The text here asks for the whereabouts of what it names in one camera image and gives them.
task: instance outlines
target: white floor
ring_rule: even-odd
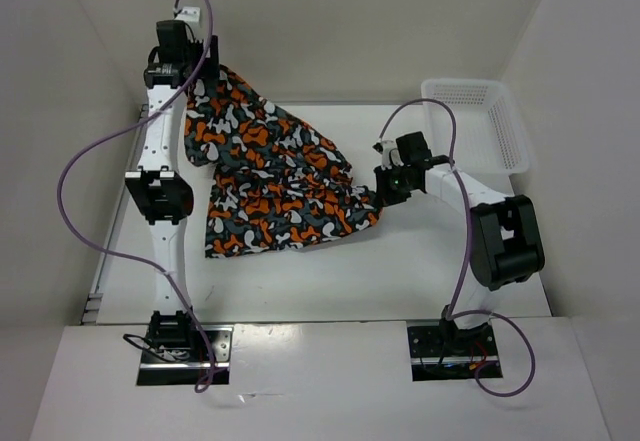
[[[372,149],[394,106],[285,106],[332,139],[354,166],[355,182],[375,189]],[[424,130],[422,108],[407,108],[388,137]],[[234,259],[205,259],[210,167],[194,168],[180,142],[179,172],[192,186],[196,205],[185,239],[189,294],[202,321],[298,322],[438,318],[458,275],[465,227],[461,217],[416,193],[388,208],[380,223],[344,240],[306,249]],[[479,178],[510,190],[506,176]],[[110,247],[151,256],[148,228],[134,203],[123,200]],[[109,258],[99,281],[104,293],[98,323],[147,323],[154,282],[147,266]],[[549,316],[539,277],[508,286],[500,312]]]
[[[538,358],[522,395],[498,399],[473,380],[411,381],[406,324],[236,325],[228,386],[136,387],[139,352],[122,334],[143,326],[66,328],[32,441],[349,440],[607,441],[571,323],[520,319]],[[504,379],[529,360],[495,322]]]

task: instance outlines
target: purple cable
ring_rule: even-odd
[[[474,371],[474,376],[475,376],[476,383],[478,383],[478,386],[480,386],[480,388],[483,391],[485,391],[488,394],[491,394],[492,396],[497,396],[499,398],[510,398],[512,396],[517,396],[518,394],[522,393],[525,389],[529,387],[529,385],[533,381],[533,377],[536,374],[536,356],[535,356],[535,353],[533,352],[533,347],[531,346],[531,342],[529,341],[527,336],[522,332],[522,330],[518,327],[516,323],[514,323],[511,319],[499,313],[487,311],[484,309],[473,309],[469,311],[461,311],[455,314],[453,313],[456,307],[456,304],[458,304],[460,293],[462,292],[462,286],[464,285],[464,278],[466,277],[467,271],[469,270],[469,264],[471,264],[471,250],[473,245],[473,226],[471,222],[471,203],[469,201],[469,193],[467,192],[467,188],[465,187],[464,182],[462,181],[462,177],[460,176],[460,173],[458,173],[458,170],[455,167],[455,161],[453,157],[453,150],[456,145],[456,137],[457,137],[457,121],[456,121],[455,115],[453,114],[453,111],[449,106],[447,106],[442,101],[438,101],[437,99],[432,99],[432,98],[417,98],[417,99],[412,99],[411,101],[407,101],[406,103],[402,103],[400,106],[398,106],[395,109],[395,111],[391,114],[391,116],[389,116],[389,119],[387,120],[387,122],[384,124],[382,131],[380,132],[379,141],[382,141],[382,137],[384,136],[384,133],[387,131],[389,124],[391,124],[391,121],[393,120],[393,118],[395,118],[396,115],[401,110],[403,110],[407,106],[410,106],[412,104],[418,104],[418,103],[437,104],[438,106],[441,106],[442,108],[444,108],[449,114],[449,117],[451,118],[452,131],[451,131],[451,145],[449,146],[449,166],[451,167],[451,172],[453,173],[453,176],[456,178],[456,182],[458,183],[458,186],[460,187],[460,192],[462,193],[462,202],[464,203],[465,220],[467,223],[467,239],[466,239],[466,244],[464,248],[464,257],[462,259],[462,266],[460,267],[460,274],[458,275],[458,281],[453,291],[451,302],[449,303],[449,309],[445,314],[445,319],[447,321],[453,321],[454,319],[461,318],[463,316],[482,314],[482,315],[501,319],[502,321],[511,325],[513,329],[516,330],[516,332],[520,335],[520,337],[524,341],[524,344],[527,347],[527,351],[529,351],[529,356],[531,358],[531,370],[529,371],[529,376],[527,377],[527,380],[524,382],[524,384],[520,386],[518,389],[514,391],[509,391],[507,393],[500,393],[498,391],[493,391],[487,388],[485,385],[483,385],[480,382],[480,372],[484,368],[486,368],[488,365],[496,364],[496,361],[489,361],[488,363],[485,363],[482,366],[476,368],[476,370]]]
[[[174,9],[176,9],[178,7],[179,3],[180,3],[180,0],[176,0],[175,1]],[[123,128],[123,129],[121,129],[119,131],[116,131],[113,134],[110,134],[108,136],[100,138],[97,141],[94,141],[93,143],[89,144],[88,146],[86,146],[86,147],[82,148],[80,151],[78,151],[69,160],[67,165],[62,170],[62,173],[60,174],[60,179],[58,180],[58,188],[57,188],[58,210],[60,211],[60,215],[62,216],[62,220],[67,225],[67,228],[69,228],[69,231],[71,231],[76,238],[78,238],[80,241],[82,241],[85,245],[89,246],[92,249],[95,249],[96,251],[100,251],[101,253],[104,253],[104,254],[107,254],[107,255],[110,255],[110,256],[116,256],[118,258],[124,258],[124,259],[130,259],[132,261],[138,261],[139,263],[143,263],[143,264],[147,264],[147,265],[151,266],[152,268],[160,271],[164,275],[164,277],[167,278],[167,281],[171,285],[171,288],[175,291],[176,296],[178,296],[178,299],[180,300],[180,302],[184,306],[185,311],[187,312],[187,314],[190,316],[191,320],[193,321],[193,324],[195,325],[196,330],[198,331],[200,336],[202,337],[204,345],[205,345],[205,347],[207,349],[207,357],[209,358],[210,367],[207,370],[207,373],[196,382],[196,385],[194,387],[194,390],[195,390],[196,393],[205,392],[207,390],[207,388],[209,388],[209,386],[213,383],[213,376],[216,373],[216,368],[215,368],[216,357],[215,357],[215,353],[213,352],[213,346],[211,346],[211,341],[209,340],[209,337],[207,336],[207,333],[205,332],[204,328],[202,327],[202,324],[200,323],[200,321],[198,321],[198,318],[196,318],[196,315],[193,312],[193,309],[191,309],[191,306],[189,306],[189,303],[187,302],[187,300],[185,299],[184,295],[180,291],[180,288],[178,288],[178,286],[176,285],[175,281],[173,280],[171,275],[166,271],[166,269],[164,269],[162,266],[160,266],[155,261],[152,261],[150,259],[146,259],[146,258],[143,258],[143,257],[140,257],[140,256],[135,256],[133,254],[120,253],[118,251],[113,251],[111,249],[104,248],[104,247],[100,246],[99,244],[94,243],[90,239],[86,238],[80,231],[78,231],[78,229],[76,229],[76,227],[71,222],[71,219],[69,219],[69,215],[67,214],[67,210],[64,207],[64,202],[63,202],[63,199],[62,199],[62,191],[63,191],[63,188],[64,188],[64,182],[65,182],[65,180],[67,178],[67,175],[69,174],[69,171],[71,170],[73,165],[82,156],[84,156],[86,153],[91,151],[93,148],[96,148],[96,147],[100,146],[101,144],[106,143],[107,141],[111,141],[112,139],[117,138],[118,136],[122,136],[123,134],[126,134],[126,133],[128,133],[130,131],[133,131],[133,130],[136,130],[136,129],[139,129],[142,126],[150,123],[151,121],[156,119],[162,113],[162,111],[164,111],[169,106],[171,106],[175,102],[175,100],[178,99],[178,96],[180,96],[182,93],[184,93],[187,90],[187,88],[191,84],[193,84],[194,81],[196,81],[196,79],[198,77],[198,73],[200,72],[200,69],[202,68],[202,65],[204,64],[204,62],[206,60],[207,53],[209,52],[209,47],[211,46],[211,38],[213,36],[213,9],[211,8],[211,2],[209,0],[204,0],[204,3],[206,5],[206,7],[207,7],[207,18],[208,18],[207,19],[208,20],[207,38],[206,38],[206,40],[204,42],[204,46],[203,46],[203,50],[202,50],[202,56],[200,56],[200,59],[198,60],[198,63],[196,64],[193,72],[187,78],[187,80],[184,82],[184,84],[182,86],[180,86],[178,91],[176,91],[176,93],[173,96],[171,96],[171,98],[168,99],[153,114],[150,114],[146,118],[141,119],[137,124],[134,124],[133,126],[128,126],[128,127]]]

